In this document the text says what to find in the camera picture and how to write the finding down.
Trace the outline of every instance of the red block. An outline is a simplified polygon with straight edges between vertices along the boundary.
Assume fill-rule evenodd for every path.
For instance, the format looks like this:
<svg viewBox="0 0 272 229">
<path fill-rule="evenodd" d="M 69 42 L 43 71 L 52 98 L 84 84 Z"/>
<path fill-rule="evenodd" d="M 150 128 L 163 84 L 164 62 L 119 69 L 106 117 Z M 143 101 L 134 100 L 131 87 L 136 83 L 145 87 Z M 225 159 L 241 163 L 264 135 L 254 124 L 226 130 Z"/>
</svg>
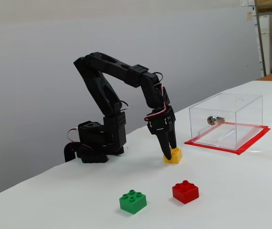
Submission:
<svg viewBox="0 0 272 229">
<path fill-rule="evenodd" d="M 173 188 L 173 197 L 180 202 L 187 204 L 199 197 L 198 187 L 184 180 L 181 184 L 176 184 Z"/>
</svg>

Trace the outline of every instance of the wooden shelf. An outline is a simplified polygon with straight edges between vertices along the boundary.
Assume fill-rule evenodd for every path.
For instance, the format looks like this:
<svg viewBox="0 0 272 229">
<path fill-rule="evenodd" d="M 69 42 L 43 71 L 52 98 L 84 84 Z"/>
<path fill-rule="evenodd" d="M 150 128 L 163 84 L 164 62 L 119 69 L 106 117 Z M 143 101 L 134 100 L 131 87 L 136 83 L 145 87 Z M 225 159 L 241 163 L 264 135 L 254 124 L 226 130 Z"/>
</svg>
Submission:
<svg viewBox="0 0 272 229">
<path fill-rule="evenodd" d="M 272 0 L 257 0 L 258 6 L 272 6 Z"/>
<path fill-rule="evenodd" d="M 257 0 L 257 9 L 259 15 L 272 14 L 272 0 Z"/>
</svg>

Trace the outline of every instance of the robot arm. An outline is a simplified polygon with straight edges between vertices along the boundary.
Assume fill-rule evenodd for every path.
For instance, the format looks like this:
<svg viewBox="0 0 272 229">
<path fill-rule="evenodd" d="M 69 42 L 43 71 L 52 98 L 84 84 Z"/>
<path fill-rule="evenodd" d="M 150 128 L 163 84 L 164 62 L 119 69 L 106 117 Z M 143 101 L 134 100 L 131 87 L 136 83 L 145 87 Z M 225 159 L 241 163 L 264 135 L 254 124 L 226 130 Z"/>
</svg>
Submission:
<svg viewBox="0 0 272 229">
<path fill-rule="evenodd" d="M 84 163 L 105 162 L 105 155 L 122 154 L 126 143 L 125 113 L 122 103 L 103 73 L 116 77 L 132 87 L 141 87 L 148 107 L 153 111 L 145 117 L 147 126 L 156 135 L 167 159 L 171 159 L 169 143 L 176 148 L 175 115 L 165 88 L 156 74 L 141 65 L 129 66 L 103 53 L 94 52 L 74 62 L 90 94 L 105 115 L 104 125 L 85 122 L 78 126 L 80 142 L 65 147 L 65 160 L 75 158 L 69 151 L 77 151 Z"/>
</svg>

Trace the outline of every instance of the green block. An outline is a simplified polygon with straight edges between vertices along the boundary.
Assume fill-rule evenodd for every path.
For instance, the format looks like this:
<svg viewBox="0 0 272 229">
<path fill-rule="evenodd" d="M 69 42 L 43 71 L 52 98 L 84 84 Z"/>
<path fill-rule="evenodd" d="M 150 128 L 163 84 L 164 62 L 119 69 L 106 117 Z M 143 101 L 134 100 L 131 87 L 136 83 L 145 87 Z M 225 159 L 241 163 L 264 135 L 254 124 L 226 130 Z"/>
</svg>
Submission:
<svg viewBox="0 0 272 229">
<path fill-rule="evenodd" d="M 131 190 L 129 193 L 124 194 L 119 201 L 120 208 L 131 214 L 136 214 L 146 206 L 145 195 L 141 192 L 135 192 L 135 190 Z"/>
</svg>

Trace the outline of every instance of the yellow block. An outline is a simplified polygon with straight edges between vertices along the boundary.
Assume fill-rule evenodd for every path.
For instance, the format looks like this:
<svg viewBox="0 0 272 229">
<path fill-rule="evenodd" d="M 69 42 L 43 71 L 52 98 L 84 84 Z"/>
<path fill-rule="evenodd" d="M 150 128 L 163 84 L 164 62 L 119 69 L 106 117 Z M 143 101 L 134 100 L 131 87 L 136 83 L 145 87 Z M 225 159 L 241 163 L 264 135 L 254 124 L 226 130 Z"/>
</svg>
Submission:
<svg viewBox="0 0 272 229">
<path fill-rule="evenodd" d="M 172 155 L 172 159 L 168 160 L 164 155 L 163 155 L 163 160 L 164 163 L 168 163 L 168 164 L 178 164 L 182 158 L 182 153 L 181 153 L 181 149 L 179 148 L 175 148 L 172 149 L 171 148 L 171 155 Z"/>
</svg>

